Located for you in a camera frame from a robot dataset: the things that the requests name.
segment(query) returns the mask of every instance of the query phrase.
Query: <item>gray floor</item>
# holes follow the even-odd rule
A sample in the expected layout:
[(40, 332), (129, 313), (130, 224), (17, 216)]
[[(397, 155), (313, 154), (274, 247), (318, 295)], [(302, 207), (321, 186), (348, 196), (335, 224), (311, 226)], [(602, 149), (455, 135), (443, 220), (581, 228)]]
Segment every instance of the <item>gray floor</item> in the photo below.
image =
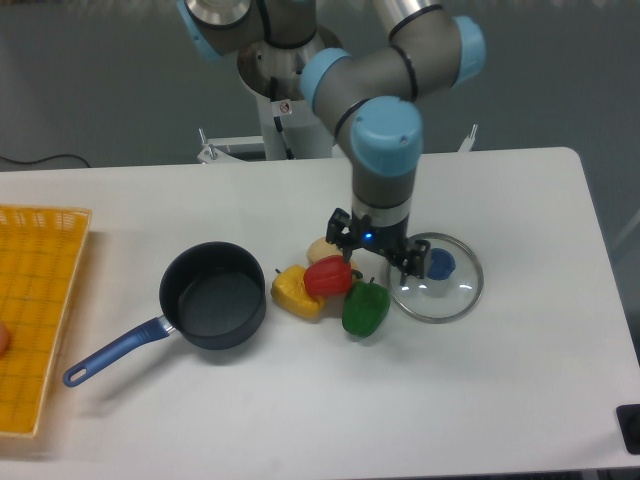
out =
[[(354, 55), (385, 45), (369, 1), (318, 5), (321, 22)], [(614, 245), (640, 209), (640, 1), (445, 5), (482, 26), (488, 62), (474, 81), (418, 102), (426, 151), (456, 150), (473, 123), (476, 149), (575, 149), (640, 343), (640, 229)], [(259, 134), (235, 59), (203, 63), (174, 0), (0, 7), (0, 155), (71, 152), (95, 167), (191, 163), (199, 126), (210, 137)], [(35, 168), (76, 166), (67, 159)], [(0, 170), (15, 168), (0, 162)]]

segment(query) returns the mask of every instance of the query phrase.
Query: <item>blue pot handle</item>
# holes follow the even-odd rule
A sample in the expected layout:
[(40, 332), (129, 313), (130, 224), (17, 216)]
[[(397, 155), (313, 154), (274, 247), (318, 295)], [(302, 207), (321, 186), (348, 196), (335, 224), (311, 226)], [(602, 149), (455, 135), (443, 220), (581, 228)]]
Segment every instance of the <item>blue pot handle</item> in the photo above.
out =
[(106, 347), (101, 348), (93, 355), (71, 367), (65, 372), (62, 381), (67, 387), (77, 387), (131, 350), (145, 343), (167, 338), (173, 330), (173, 326), (164, 316), (156, 317), (142, 325), (138, 325)]

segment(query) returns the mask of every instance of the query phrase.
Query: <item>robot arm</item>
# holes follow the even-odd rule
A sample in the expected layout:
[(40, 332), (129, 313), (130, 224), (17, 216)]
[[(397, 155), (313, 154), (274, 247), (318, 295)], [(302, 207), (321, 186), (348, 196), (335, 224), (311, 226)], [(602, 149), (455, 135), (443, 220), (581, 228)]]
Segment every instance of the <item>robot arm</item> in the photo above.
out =
[(422, 278), (429, 244), (406, 237), (422, 121), (409, 101), (477, 74), (485, 61), (480, 29), (452, 19), (440, 2), (376, 1), (388, 48), (354, 60), (326, 49), (305, 67), (301, 89), (353, 165), (352, 217), (336, 210), (327, 241), (345, 259), (365, 248), (404, 275)]
[[(406, 236), (423, 150), (422, 119), (410, 102), (480, 72), (485, 61), (480, 29), (467, 17), (451, 18), (440, 1), (375, 0), (389, 46), (353, 59), (342, 49), (327, 48), (327, 37), (318, 46), (313, 0), (178, 0), (178, 5), (194, 42), (201, 42), (201, 51), (209, 48), (210, 57), (211, 50), (225, 54), (266, 43), (269, 61), (258, 56), (256, 63), (258, 78), (266, 83), (253, 85), (241, 69), (245, 83), (272, 101), (296, 100), (301, 92), (350, 159), (351, 216), (334, 212), (327, 241), (345, 260), (365, 248), (404, 275), (424, 277), (429, 244), (410, 243)], [(265, 64), (273, 68), (262, 72)]]

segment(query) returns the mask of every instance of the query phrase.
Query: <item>white table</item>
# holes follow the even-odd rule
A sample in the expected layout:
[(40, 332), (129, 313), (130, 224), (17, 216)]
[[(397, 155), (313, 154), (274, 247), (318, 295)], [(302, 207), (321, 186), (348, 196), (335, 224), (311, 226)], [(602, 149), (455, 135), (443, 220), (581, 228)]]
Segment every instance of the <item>white table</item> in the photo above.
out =
[[(305, 263), (346, 160), (0, 175), (0, 202), (93, 209), (56, 375), (160, 313), (184, 249), (238, 243)], [(567, 149), (425, 156), (410, 233), (467, 243), (485, 291), (428, 325), (392, 306), (369, 339), (271, 299), (256, 335), (207, 352), (180, 335), (75, 389), (52, 388), (38, 437), (0, 440), (3, 479), (362, 478), (637, 466), (615, 408), (640, 375), (580, 160)], [(358, 251), (365, 275), (383, 261)]]

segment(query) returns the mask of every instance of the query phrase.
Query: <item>orange object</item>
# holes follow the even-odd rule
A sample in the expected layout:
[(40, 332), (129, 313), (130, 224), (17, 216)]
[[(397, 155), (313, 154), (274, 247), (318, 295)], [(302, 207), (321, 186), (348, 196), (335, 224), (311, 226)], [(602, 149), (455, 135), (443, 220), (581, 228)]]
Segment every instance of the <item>orange object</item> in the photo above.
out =
[(7, 349), (7, 345), (9, 345), (9, 330), (4, 323), (0, 322), (0, 357)]
[(91, 210), (0, 205), (0, 435), (32, 437)]

